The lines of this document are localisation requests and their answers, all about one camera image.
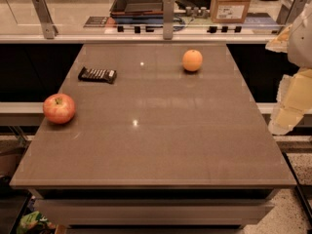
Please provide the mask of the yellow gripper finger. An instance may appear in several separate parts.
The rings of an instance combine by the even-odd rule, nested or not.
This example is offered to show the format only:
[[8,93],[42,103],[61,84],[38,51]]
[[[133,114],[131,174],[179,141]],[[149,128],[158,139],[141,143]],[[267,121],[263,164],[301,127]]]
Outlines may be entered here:
[[291,26],[286,26],[274,39],[270,40],[265,49],[275,53],[286,53],[288,51],[288,42]]
[[312,69],[300,68],[293,76],[284,75],[276,100],[268,129],[273,135],[283,136],[312,109]]

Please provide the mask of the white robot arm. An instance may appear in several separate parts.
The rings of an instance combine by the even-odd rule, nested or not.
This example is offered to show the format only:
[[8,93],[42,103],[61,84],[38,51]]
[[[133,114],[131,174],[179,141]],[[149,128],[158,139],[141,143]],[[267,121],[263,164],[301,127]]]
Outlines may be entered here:
[[277,104],[270,116],[270,133],[282,136],[312,109],[312,2],[308,2],[294,22],[269,41],[265,49],[286,53],[289,62],[299,67],[295,75],[282,77]]

